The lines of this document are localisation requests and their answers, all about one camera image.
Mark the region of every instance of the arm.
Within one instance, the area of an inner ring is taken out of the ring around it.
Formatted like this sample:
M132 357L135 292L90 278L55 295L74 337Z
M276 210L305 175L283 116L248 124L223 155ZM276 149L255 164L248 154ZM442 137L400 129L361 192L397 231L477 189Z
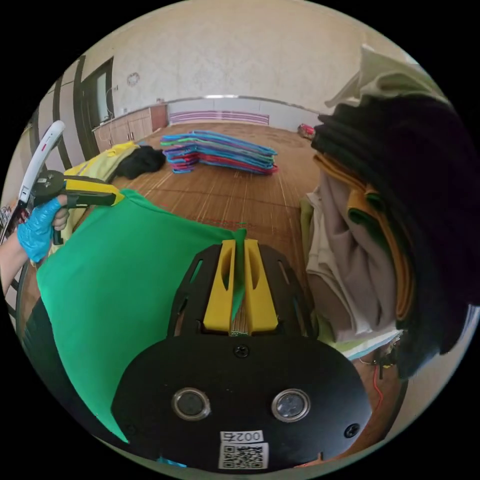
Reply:
M49 252L53 230L62 230L67 224L67 196L57 198L33 209L25 223L21 223L6 242L0 245L0 279L3 296L25 262L39 262Z
M3 245L0 245L0 278L3 296L7 294L15 275L29 259L22 248L15 231Z

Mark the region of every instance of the qr code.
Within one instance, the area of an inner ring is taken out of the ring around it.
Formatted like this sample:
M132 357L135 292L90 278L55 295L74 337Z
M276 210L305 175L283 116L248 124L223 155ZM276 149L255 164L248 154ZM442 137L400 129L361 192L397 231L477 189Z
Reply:
M269 466L268 443L225 444L220 446L219 468L260 470Z

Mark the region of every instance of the wall clock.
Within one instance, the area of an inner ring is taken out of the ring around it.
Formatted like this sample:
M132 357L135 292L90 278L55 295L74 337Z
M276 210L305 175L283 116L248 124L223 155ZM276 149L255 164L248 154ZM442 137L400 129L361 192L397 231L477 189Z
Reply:
M126 83L129 87L133 87L138 83L139 80L140 75L135 71L126 78Z

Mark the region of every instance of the wooden floor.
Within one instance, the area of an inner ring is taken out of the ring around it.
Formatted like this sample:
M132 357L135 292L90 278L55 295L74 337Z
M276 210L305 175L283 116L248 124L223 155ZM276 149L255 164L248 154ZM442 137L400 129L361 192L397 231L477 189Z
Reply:
M247 236L283 253L295 270L304 289L307 278L302 252L299 200L318 183L318 168L312 161L310 142L293 132L266 126L240 123L182 124L154 133L146 143L160 147L162 135L191 130L211 130L273 148L278 173L253 175L230 168L197 165L194 171L174 174L169 165L161 171L141 175L135 180L117 178L118 188L138 191L153 204L184 218L231 230L247 228ZM35 270L29 268L21 293L19 328L23 331L32 308L40 297ZM240 309L234 329L243 331L245 316ZM375 409L379 394L374 389L374 367L354 362ZM378 381L383 402L374 412L366 429L346 456L363 450L380 440L390 423L401 390L394 368L385 370Z

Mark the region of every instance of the hand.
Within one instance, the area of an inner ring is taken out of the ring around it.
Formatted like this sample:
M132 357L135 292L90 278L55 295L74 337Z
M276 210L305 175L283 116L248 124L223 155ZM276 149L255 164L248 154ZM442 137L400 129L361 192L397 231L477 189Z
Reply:
M67 224L69 211L67 196L59 195L43 205L35 207L25 223L17 228L18 243L28 258L39 262L47 255L55 230L62 230Z

